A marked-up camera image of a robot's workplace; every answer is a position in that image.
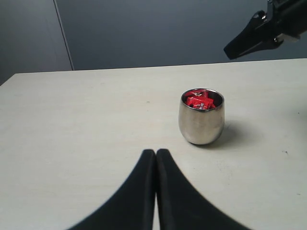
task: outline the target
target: stainless steel cup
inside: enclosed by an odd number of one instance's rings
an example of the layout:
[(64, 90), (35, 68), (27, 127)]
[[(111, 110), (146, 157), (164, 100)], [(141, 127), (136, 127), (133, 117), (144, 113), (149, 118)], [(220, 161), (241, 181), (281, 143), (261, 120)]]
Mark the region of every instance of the stainless steel cup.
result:
[[(190, 91), (204, 90), (213, 99), (215, 108), (197, 109), (186, 104), (186, 95)], [(225, 121), (224, 97), (210, 89), (188, 90), (181, 96), (179, 108), (179, 128), (183, 137), (196, 145), (214, 142), (222, 134)]]

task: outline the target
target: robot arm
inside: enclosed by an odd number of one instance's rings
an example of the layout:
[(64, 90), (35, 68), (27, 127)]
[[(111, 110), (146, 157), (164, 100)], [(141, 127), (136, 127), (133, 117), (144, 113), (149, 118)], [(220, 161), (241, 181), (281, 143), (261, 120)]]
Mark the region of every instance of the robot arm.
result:
[(307, 0), (268, 0), (224, 51), (229, 59), (260, 50), (276, 49), (284, 40), (297, 41), (307, 31)]

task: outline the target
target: cup rim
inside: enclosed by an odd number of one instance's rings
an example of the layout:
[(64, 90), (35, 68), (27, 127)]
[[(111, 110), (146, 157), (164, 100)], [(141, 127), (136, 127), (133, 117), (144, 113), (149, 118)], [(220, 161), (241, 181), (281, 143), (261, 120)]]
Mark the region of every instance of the cup rim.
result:
[[(218, 105), (217, 107), (215, 107), (215, 108), (213, 108), (213, 109), (196, 109), (196, 108), (192, 108), (192, 107), (188, 106), (187, 104), (185, 104), (185, 102), (183, 101), (184, 95), (185, 95), (186, 93), (192, 91), (192, 90), (207, 90), (207, 91), (211, 91), (211, 92), (217, 93), (217, 94), (222, 98), (222, 102), (221, 102), (220, 105)], [(196, 111), (199, 111), (199, 112), (207, 112), (207, 111), (216, 110), (216, 109), (220, 108), (220, 107), (224, 104), (224, 96), (223, 96), (220, 92), (218, 92), (218, 91), (216, 91), (216, 90), (207, 89), (207, 88), (195, 88), (195, 89), (190, 89), (190, 90), (185, 91), (185, 92), (181, 95), (181, 102), (182, 102), (186, 107), (188, 107), (188, 108), (190, 108), (190, 109), (193, 109), (193, 110), (196, 110)]]

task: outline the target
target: white table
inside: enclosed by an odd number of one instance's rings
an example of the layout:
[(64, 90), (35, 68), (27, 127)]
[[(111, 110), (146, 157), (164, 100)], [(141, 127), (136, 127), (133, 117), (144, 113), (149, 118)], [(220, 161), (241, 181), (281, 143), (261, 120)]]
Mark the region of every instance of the white table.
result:
[[(177, 124), (182, 92), (196, 87), (225, 97), (225, 131), (207, 148)], [(120, 187), (143, 149), (168, 148), (236, 220), (306, 230), (306, 91), (307, 59), (16, 74), (0, 87), (0, 229), (64, 230)]]

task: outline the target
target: gray wall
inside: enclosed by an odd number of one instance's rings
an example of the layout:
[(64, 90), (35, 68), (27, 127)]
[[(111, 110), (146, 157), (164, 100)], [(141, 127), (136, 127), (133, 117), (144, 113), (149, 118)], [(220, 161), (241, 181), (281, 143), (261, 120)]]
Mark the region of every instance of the gray wall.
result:
[[(228, 62), (266, 0), (56, 0), (75, 69)], [(307, 37), (237, 61), (306, 58)]]
[(71, 70), (53, 0), (0, 0), (0, 85), (14, 73)]

